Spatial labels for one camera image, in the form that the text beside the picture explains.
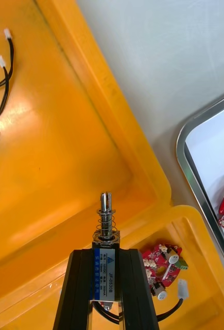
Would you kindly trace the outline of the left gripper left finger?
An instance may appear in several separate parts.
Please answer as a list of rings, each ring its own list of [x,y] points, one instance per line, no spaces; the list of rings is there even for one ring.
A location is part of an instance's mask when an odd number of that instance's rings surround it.
[[[53,329],[90,329],[93,252],[74,250],[69,257]]]

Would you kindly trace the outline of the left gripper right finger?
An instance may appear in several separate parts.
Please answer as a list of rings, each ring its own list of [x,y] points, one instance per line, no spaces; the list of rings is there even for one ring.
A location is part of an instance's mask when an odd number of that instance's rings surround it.
[[[141,253],[119,251],[119,328],[159,329]]]

